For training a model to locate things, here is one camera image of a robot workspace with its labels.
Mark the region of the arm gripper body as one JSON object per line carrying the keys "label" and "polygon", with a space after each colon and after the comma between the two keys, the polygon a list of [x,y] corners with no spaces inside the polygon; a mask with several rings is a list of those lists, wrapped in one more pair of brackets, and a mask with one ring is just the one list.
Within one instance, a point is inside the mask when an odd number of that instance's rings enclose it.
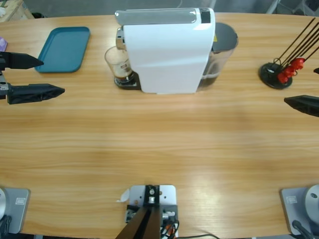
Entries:
{"label": "arm gripper body", "polygon": [[10,58],[7,52],[0,53],[0,99],[4,100],[10,90],[9,83],[6,81],[3,71],[10,67]]}

